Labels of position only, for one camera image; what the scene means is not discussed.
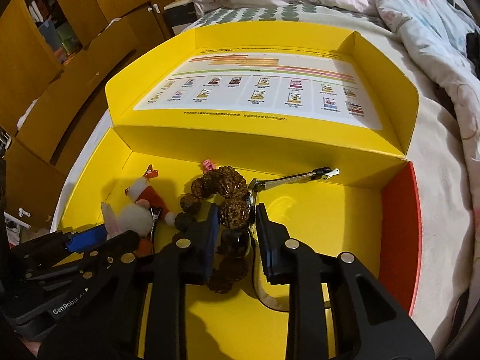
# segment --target metal screw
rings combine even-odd
[[[188,248],[190,245],[191,245],[191,242],[188,238],[180,238],[177,242],[176,242],[176,245],[177,247],[179,248],[182,248],[182,249],[185,249],[185,248]]]
[[[347,264],[351,264],[352,262],[355,261],[355,256],[354,256],[353,254],[351,254],[351,253],[348,253],[348,252],[342,253],[342,254],[340,255],[340,258],[342,259],[342,261],[343,261],[344,263],[347,263]]]
[[[297,249],[300,243],[296,239],[290,238],[285,241],[285,246],[289,249]]]
[[[133,253],[125,253],[120,257],[120,261],[124,264],[130,264],[133,260],[135,260],[135,255]]]

